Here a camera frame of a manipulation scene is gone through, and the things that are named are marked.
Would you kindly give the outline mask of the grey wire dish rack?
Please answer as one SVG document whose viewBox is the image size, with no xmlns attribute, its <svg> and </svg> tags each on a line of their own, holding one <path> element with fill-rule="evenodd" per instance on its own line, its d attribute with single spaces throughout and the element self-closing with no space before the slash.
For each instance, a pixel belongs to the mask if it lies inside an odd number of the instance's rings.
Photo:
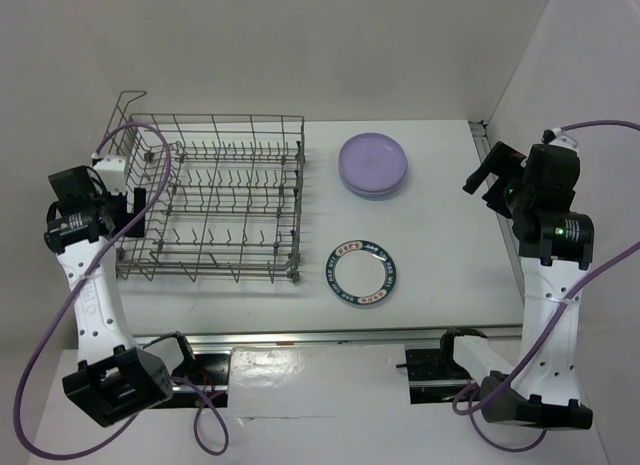
<svg viewBox="0 0 640 465">
<path fill-rule="evenodd" d="M 305 120 L 299 115 L 151 113 L 123 91 L 107 151 L 126 157 L 127 189 L 162 194 L 142 238 L 117 246 L 116 275 L 299 279 Z"/>
</svg>

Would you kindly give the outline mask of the large purple plate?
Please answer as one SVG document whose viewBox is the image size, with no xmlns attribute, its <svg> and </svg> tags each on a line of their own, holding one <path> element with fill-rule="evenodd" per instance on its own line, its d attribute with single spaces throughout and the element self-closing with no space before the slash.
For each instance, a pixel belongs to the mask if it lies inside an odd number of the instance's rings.
<svg viewBox="0 0 640 465">
<path fill-rule="evenodd" d="M 397 187 L 408 171 L 408 158 L 401 145 L 380 133 L 361 133 L 349 138 L 338 155 L 343 180 L 366 191 Z"/>
</svg>

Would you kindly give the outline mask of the white plate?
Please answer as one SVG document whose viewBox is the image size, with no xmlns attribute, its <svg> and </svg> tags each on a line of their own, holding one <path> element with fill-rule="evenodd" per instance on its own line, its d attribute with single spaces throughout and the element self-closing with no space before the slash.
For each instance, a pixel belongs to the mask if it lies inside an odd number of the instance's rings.
<svg viewBox="0 0 640 465">
<path fill-rule="evenodd" d="M 338 245 L 324 266 L 331 292 L 342 302 L 360 309 L 379 307 L 394 291 L 397 266 L 379 244 L 356 239 Z"/>
</svg>

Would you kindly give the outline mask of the small purple plate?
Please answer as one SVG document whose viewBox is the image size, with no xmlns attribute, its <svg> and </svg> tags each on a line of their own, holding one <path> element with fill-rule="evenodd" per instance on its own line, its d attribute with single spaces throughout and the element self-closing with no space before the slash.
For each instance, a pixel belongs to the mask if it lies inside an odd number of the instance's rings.
<svg viewBox="0 0 640 465">
<path fill-rule="evenodd" d="M 345 184 L 345 186 L 346 186 L 350 191 L 351 191 L 351 190 L 358 190 L 358 191 L 364 191 L 365 193 L 389 193 L 389 192 L 391 192 L 391 191 L 398 191 L 398 192 L 399 192 L 399 191 L 401 190 L 401 187 L 400 187 L 400 186 L 397 186 L 397 187 L 391 187 L 391 188 L 388 188 L 388 189 L 385 189 L 385 190 L 382 190 L 382 191 L 366 191 L 366 190 L 364 190 L 364 189 L 357 188 L 357 187 L 355 187 L 355 186 L 353 186 L 353 185 L 351 185 L 351 184 L 348 184 L 348 183 L 346 183 L 346 184 Z"/>
</svg>

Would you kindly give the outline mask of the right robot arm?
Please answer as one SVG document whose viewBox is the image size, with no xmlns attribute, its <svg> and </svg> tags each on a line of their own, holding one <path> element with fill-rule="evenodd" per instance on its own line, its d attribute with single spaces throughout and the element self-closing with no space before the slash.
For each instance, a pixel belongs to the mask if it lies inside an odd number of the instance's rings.
<svg viewBox="0 0 640 465">
<path fill-rule="evenodd" d="M 482 198 L 511 221 L 524 277 L 517 364 L 470 328 L 449 329 L 436 354 L 441 373 L 465 372 L 472 379 L 489 423 L 541 430 L 588 430 L 593 424 L 574 364 L 581 300 L 573 288 L 587 277 L 595 238 L 591 218 L 571 209 L 579 175 L 578 146 L 559 135 L 533 145 L 527 155 L 497 143 L 463 186 L 472 194 L 495 178 Z"/>
</svg>

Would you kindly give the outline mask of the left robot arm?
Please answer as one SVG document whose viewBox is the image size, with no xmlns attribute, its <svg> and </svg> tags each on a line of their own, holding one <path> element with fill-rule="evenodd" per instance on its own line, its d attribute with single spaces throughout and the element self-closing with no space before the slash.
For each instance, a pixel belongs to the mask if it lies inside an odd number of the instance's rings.
<svg viewBox="0 0 640 465">
<path fill-rule="evenodd" d="M 56 201 L 47 213 L 44 241 L 56 255 L 70 287 L 78 332 L 78 369 L 63 378 L 66 397 L 102 427 L 114 425 L 173 396 L 172 382 L 196 375 L 197 359 L 186 337 L 166 334 L 138 346 L 126 321 L 116 280 L 116 248 L 110 239 L 132 225 L 147 203 L 147 191 L 127 193 L 122 156 L 94 156 L 49 176 Z"/>
</svg>

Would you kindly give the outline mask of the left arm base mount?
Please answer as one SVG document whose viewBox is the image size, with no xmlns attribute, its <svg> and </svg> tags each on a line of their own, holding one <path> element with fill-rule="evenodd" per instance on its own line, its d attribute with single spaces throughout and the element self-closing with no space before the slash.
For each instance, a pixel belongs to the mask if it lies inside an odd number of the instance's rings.
<svg viewBox="0 0 640 465">
<path fill-rule="evenodd" d="M 187 375 L 187 379 L 204 392 L 216 408 L 228 406 L 230 364 L 230 351 L 197 353 L 195 368 Z M 189 386 L 175 384 L 173 397 L 156 405 L 155 409 L 197 409 L 203 405 L 201 397 Z"/>
</svg>

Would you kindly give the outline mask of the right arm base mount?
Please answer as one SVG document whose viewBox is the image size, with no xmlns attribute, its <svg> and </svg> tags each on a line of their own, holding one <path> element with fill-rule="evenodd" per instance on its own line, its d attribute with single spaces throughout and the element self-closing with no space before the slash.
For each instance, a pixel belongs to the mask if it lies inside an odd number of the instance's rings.
<svg viewBox="0 0 640 465">
<path fill-rule="evenodd" d="M 457 365 L 443 365 L 437 349 L 406 349 L 396 369 L 407 375 L 412 405 L 451 403 L 472 382 Z"/>
</svg>

